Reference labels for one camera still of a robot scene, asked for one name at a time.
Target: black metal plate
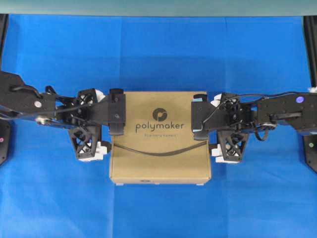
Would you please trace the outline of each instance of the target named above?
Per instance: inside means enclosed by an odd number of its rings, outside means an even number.
[[[5,120],[0,120],[0,165],[6,161],[10,142],[11,125]]]
[[[317,173],[317,135],[305,135],[303,138],[306,164]]]

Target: blue tablecloth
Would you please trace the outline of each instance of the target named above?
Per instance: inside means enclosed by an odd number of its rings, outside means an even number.
[[[310,86],[300,17],[11,15],[3,57],[4,71],[67,96],[93,87],[213,96]],[[0,238],[317,236],[317,174],[291,127],[266,142],[251,135],[238,165],[211,160],[205,186],[114,186],[109,155],[77,162],[66,131],[16,121],[0,167]]]

